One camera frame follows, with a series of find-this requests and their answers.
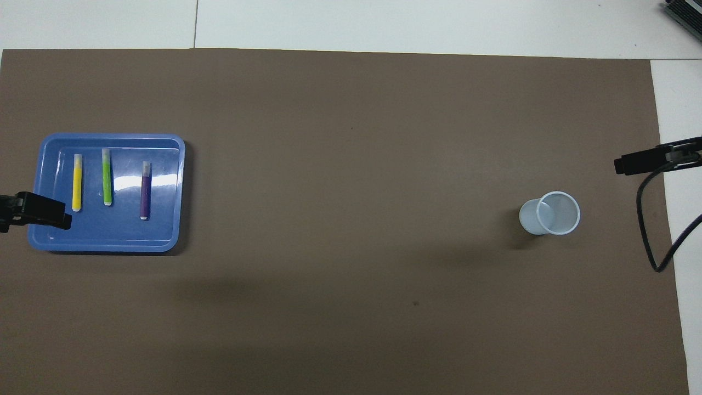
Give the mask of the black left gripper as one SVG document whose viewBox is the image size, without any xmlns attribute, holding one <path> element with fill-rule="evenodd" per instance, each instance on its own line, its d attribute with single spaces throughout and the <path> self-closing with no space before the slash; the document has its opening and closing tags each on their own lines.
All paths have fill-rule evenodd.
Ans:
<svg viewBox="0 0 702 395">
<path fill-rule="evenodd" d="M 1 195 L 1 233 L 6 234 L 11 225 L 24 227 L 28 224 L 69 230 L 72 215 L 65 213 L 65 208 L 63 202 L 28 191 Z"/>
</svg>

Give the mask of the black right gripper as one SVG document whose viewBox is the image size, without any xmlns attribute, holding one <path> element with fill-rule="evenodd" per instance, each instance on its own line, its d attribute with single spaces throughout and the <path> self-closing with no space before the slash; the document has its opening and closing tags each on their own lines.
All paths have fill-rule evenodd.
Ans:
<svg viewBox="0 0 702 395">
<path fill-rule="evenodd" d="M 664 143 L 614 159 L 616 173 L 632 176 L 651 173 L 661 167 L 695 168 L 701 166 L 701 137 Z"/>
</svg>

